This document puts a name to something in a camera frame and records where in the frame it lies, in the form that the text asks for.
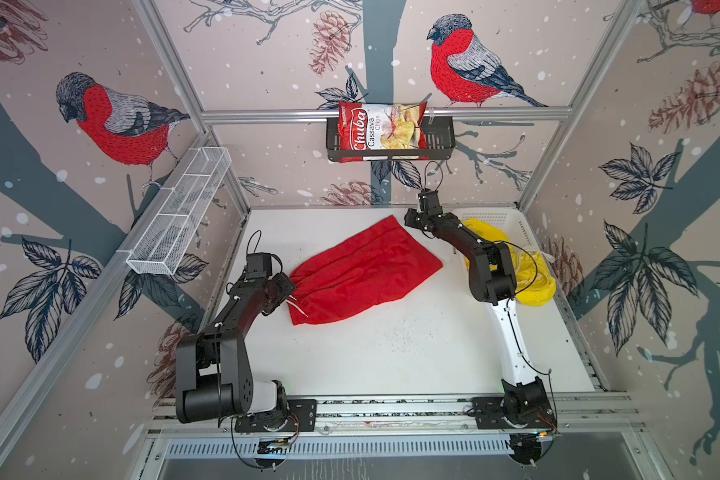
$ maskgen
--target metal grate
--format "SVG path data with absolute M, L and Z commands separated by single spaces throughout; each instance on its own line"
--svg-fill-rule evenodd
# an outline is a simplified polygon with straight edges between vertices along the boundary
M 240 456 L 267 457 L 256 454 L 260 438 L 237 437 Z M 402 457 L 402 456 L 484 456 L 511 455 L 509 435 L 432 435 L 367 437 L 300 437 L 288 450 L 288 458 L 320 460 L 329 458 Z M 174 438 L 166 458 L 235 457 L 229 438 Z
M 137 274 L 173 275 L 231 164 L 225 148 L 202 147 L 128 255 Z

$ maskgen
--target wallpaper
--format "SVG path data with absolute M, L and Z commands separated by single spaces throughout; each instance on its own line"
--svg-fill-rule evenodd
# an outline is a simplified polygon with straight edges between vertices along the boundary
M 78 6 L 0 0 L 0 413 L 196 135 L 132 5 Z
M 318 108 L 351 76 L 372 103 L 568 105 L 618 5 L 159 2 L 205 110 Z
M 453 155 L 432 164 L 332 162 L 323 123 L 213 129 L 256 207 L 416 204 L 418 190 L 441 179 L 444 204 L 517 201 L 556 128 L 556 121 L 456 122 Z
M 720 2 L 658 4 L 529 219 L 672 473 L 720 478 Z

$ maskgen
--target red bird breast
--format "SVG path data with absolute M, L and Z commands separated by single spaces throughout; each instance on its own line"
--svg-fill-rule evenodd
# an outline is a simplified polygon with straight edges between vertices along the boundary
M 128 165 L 147 165 L 160 156 L 168 145 L 169 126 L 127 137 L 109 132 L 104 124 L 112 115 L 112 103 L 104 87 L 96 84 L 85 92 L 87 121 L 77 124 L 112 160 Z
M 500 93 L 499 90 L 460 77 L 448 64 L 448 57 L 463 53 L 472 42 L 471 30 L 457 30 L 439 47 L 432 43 L 432 82 L 451 101 L 481 104 L 486 98 Z

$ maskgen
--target white table surface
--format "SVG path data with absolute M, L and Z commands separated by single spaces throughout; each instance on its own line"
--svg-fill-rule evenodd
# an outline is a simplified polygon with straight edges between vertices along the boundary
M 229 281 L 240 277 L 246 244 L 256 230 L 262 231 L 258 251 L 277 254 L 290 274 L 386 216 L 403 225 L 405 211 L 254 210 Z M 259 315 L 246 338 L 254 378 L 281 380 L 289 395 L 302 396 L 502 392 L 500 360 L 484 309 L 469 293 L 464 258 L 442 240 L 405 229 L 443 262 L 440 271 L 405 298 L 340 322 L 294 326 L 285 303 L 270 316 Z M 219 310 L 228 299 L 225 294 Z M 554 391 L 591 392 L 555 303 L 518 304 L 518 316 L 526 356 L 538 370 L 552 369 Z

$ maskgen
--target white plastic basket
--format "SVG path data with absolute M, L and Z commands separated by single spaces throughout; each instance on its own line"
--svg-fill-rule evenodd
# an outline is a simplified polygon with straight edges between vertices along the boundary
M 202 147 L 128 255 L 137 274 L 173 275 L 230 168 L 225 148 Z
M 474 206 L 456 208 L 453 210 L 453 214 L 462 220 L 466 220 L 467 218 L 482 220 L 486 224 L 495 226 L 504 232 L 513 244 L 517 244 L 528 250 L 539 249 L 536 239 L 533 236 L 533 231 L 530 229 L 530 225 L 528 225 L 528 220 L 519 210 L 504 207 Z

